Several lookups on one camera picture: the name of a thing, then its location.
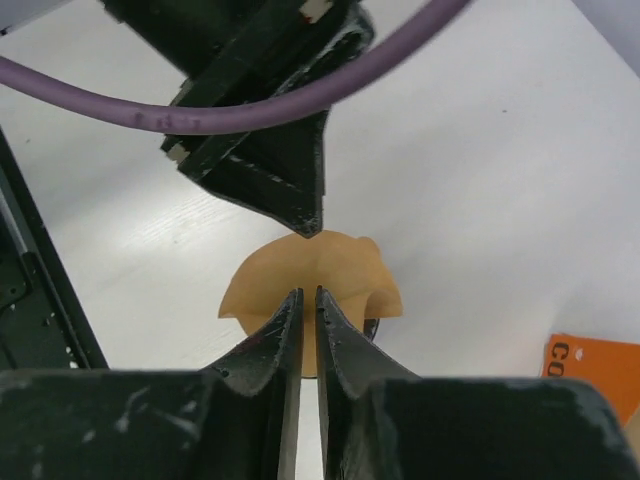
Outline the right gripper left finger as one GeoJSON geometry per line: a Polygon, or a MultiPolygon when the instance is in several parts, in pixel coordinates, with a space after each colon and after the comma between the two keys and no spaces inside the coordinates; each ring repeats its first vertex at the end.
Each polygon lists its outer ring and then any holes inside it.
{"type": "Polygon", "coordinates": [[[291,479],[304,295],[201,370],[1,375],[5,479],[291,479]]]}

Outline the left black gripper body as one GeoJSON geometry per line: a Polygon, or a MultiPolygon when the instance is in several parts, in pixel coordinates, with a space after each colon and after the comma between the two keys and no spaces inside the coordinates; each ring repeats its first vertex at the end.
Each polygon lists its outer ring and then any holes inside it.
{"type": "Polygon", "coordinates": [[[357,1],[107,1],[186,77],[173,107],[282,95],[361,56],[375,37],[357,1]]]}

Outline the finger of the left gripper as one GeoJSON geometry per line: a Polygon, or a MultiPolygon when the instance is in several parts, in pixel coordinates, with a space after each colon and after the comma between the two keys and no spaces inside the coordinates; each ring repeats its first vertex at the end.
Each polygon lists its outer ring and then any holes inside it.
{"type": "Polygon", "coordinates": [[[238,134],[167,135],[161,150],[207,193],[311,238],[323,229],[328,115],[238,134]]]}

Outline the single brown paper filter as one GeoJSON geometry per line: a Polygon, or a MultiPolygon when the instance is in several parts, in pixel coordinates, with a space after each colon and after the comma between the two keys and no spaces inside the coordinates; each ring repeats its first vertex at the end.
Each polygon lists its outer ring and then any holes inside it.
{"type": "Polygon", "coordinates": [[[289,234],[249,255],[233,275],[218,310],[235,318],[248,335],[271,318],[294,289],[304,293],[302,376],[317,376],[315,296],[329,291],[359,331],[368,319],[403,315],[396,281],[373,239],[325,230],[305,239],[289,234]]]}

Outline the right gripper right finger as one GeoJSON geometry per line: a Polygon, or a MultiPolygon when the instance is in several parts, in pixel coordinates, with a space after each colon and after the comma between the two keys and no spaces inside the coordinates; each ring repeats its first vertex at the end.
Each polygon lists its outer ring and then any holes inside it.
{"type": "Polygon", "coordinates": [[[639,464],[606,400],[545,378],[424,378],[316,293],[328,479],[635,479],[639,464]]]}

